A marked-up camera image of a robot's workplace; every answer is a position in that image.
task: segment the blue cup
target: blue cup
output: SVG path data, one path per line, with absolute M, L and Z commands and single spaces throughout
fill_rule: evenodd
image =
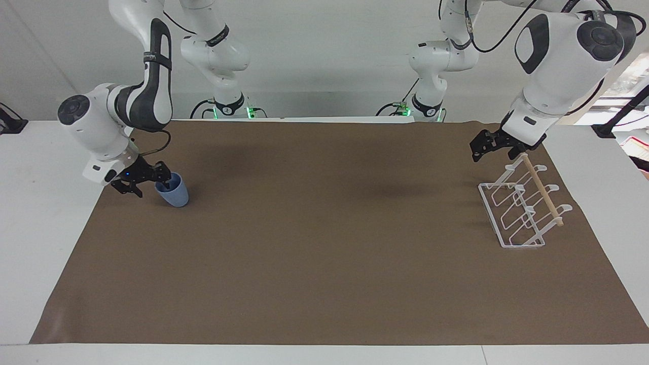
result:
M 190 195 L 187 192 L 187 186 L 182 177 L 171 173 L 171 180 L 167 181 L 169 188 L 166 188 L 161 182 L 156 182 L 156 191 L 163 197 L 167 203 L 176 208 L 184 207 L 190 201 Z

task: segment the table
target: table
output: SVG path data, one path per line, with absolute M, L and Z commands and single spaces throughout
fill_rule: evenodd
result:
M 268 121 L 408 123 L 409 117 Z M 557 125 L 546 149 L 636 307 L 649 323 L 649 182 L 614 140 Z M 0 363 L 645 364 L 649 345 L 621 346 L 24 346 L 102 191 L 88 154 L 55 121 L 0 136 Z

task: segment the wooden dowel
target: wooden dowel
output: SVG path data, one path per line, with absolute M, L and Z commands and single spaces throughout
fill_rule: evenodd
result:
M 534 169 L 534 166 L 532 166 L 532 163 L 530 162 L 530 159 L 528 158 L 527 154 L 523 155 L 523 162 L 525 163 L 525 166 L 528 168 L 530 171 L 530 175 L 532 175 L 532 180 L 534 180 L 534 184 L 536 184 L 536 188 L 539 189 L 539 192 L 541 193 L 541 196 L 543 196 L 543 201 L 545 202 L 545 205 L 548 206 L 548 209 L 550 209 L 550 213 L 553 218 L 559 218 L 557 221 L 557 225 L 559 227 L 563 227 L 563 219 L 561 219 L 561 216 L 559 215 L 559 212 L 557 211 L 557 208 L 554 206 L 554 203 L 552 202 L 552 199 L 550 198 L 550 194 L 548 194 L 547 191 L 545 191 L 545 186 L 543 186 L 543 183 L 541 182 L 541 179 L 539 178 L 539 174 L 536 173 L 536 170 Z

